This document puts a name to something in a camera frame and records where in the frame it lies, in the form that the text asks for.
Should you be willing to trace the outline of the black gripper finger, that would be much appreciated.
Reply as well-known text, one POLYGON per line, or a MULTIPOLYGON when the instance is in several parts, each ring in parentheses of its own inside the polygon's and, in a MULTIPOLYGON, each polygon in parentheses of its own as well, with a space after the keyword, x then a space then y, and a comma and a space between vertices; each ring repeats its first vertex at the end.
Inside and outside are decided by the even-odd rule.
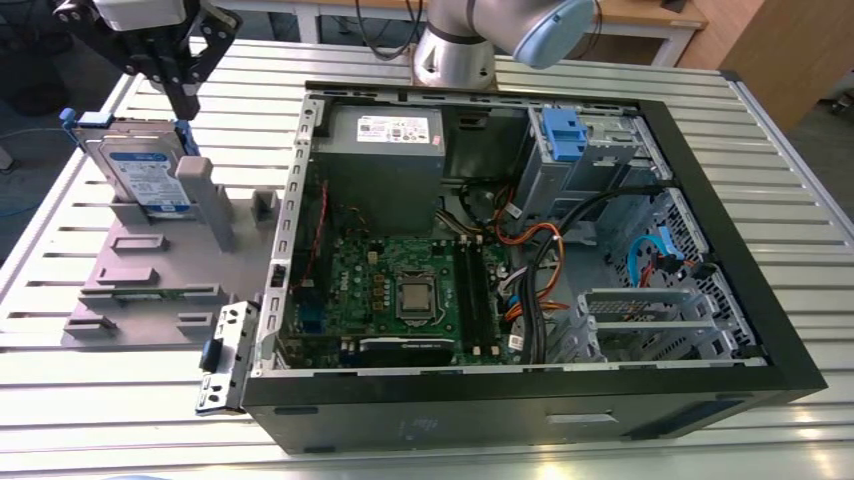
POLYGON ((193 120, 201 110, 198 91, 209 80, 242 27, 242 17, 215 5, 194 5, 194 15, 173 35, 173 56, 166 59, 170 68, 166 94, 179 120, 193 120), (190 49, 190 34, 198 29, 206 46, 199 53, 190 49))
POLYGON ((145 75, 166 94, 173 35, 187 21, 183 1, 65 1, 54 18, 114 66, 145 75))

